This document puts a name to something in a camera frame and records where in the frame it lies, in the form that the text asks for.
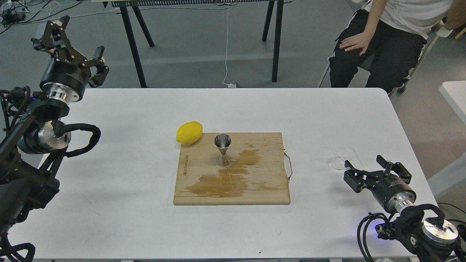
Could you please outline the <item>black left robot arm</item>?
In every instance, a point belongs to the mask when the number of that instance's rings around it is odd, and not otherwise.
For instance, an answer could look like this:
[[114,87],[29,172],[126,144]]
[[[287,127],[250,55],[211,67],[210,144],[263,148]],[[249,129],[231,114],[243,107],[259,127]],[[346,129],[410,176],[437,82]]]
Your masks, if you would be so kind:
[[65,124],[69,104],[82,100],[86,86],[103,85],[109,72],[104,47],[87,59],[71,46],[65,28],[70,20],[48,20],[32,39],[34,49],[51,60],[40,81],[40,91],[29,86],[1,91],[5,139],[1,142],[1,261],[31,262],[35,246],[10,244],[8,231],[25,221],[31,210],[43,209],[59,192],[57,171],[65,157],[92,150],[100,129],[91,124]]

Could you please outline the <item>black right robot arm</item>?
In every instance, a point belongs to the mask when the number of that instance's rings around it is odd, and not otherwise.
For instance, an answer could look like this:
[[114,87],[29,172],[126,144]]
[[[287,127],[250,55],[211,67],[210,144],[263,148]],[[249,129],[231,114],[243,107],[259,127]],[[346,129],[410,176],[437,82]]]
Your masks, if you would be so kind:
[[465,240],[465,226],[454,226],[436,205],[415,205],[416,194],[409,187],[412,175],[400,162],[386,161],[381,155],[376,162],[382,170],[358,170],[348,160],[344,163],[343,179],[350,188],[356,193],[369,189],[390,214],[386,217],[383,213],[369,213],[359,223],[357,241],[364,260],[374,261],[366,234],[371,222],[381,219],[383,223],[375,227],[377,237],[399,241],[421,262],[446,262],[453,257],[464,262],[461,241]]

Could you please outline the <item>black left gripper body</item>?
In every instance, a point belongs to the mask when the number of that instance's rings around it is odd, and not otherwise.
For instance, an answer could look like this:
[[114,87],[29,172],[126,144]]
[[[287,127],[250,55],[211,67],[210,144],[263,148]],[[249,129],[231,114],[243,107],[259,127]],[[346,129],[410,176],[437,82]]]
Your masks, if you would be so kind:
[[89,68],[81,67],[87,60],[85,56],[73,56],[72,60],[52,55],[39,85],[43,92],[50,94],[52,88],[61,87],[68,91],[71,102],[82,100],[91,72]]

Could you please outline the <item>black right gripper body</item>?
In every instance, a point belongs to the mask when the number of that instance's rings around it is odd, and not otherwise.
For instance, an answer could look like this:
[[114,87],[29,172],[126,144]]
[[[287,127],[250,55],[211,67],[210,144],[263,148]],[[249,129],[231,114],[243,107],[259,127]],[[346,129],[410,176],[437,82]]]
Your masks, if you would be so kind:
[[396,175],[374,182],[371,192],[389,214],[401,213],[405,207],[413,206],[416,200],[416,193]]

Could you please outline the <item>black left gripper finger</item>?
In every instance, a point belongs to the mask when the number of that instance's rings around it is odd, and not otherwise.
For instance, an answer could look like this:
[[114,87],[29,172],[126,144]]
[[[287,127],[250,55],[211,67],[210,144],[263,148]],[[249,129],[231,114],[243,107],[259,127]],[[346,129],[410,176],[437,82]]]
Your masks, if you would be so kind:
[[35,50],[48,53],[51,56],[48,68],[58,63],[74,65],[79,68],[83,66],[83,55],[71,46],[65,32],[69,20],[68,15],[59,20],[48,20],[38,27],[38,38],[31,39]]
[[91,88],[102,86],[109,73],[110,69],[104,64],[103,53],[104,46],[99,46],[95,49],[94,58],[92,60],[80,62],[81,68],[95,67],[97,69],[95,75],[88,79],[88,84]]

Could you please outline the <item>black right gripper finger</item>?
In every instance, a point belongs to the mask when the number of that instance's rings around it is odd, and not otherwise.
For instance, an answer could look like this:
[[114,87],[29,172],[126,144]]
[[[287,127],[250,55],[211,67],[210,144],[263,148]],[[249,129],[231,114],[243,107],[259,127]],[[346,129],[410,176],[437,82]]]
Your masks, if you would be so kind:
[[365,171],[358,170],[352,166],[348,160],[344,163],[345,171],[343,180],[356,193],[360,193],[363,189],[368,188],[367,180],[380,181],[383,177],[383,171]]
[[383,177],[388,177],[394,172],[403,182],[409,184],[411,182],[411,173],[403,166],[400,162],[389,162],[384,159],[381,155],[376,157],[376,162],[383,168]]

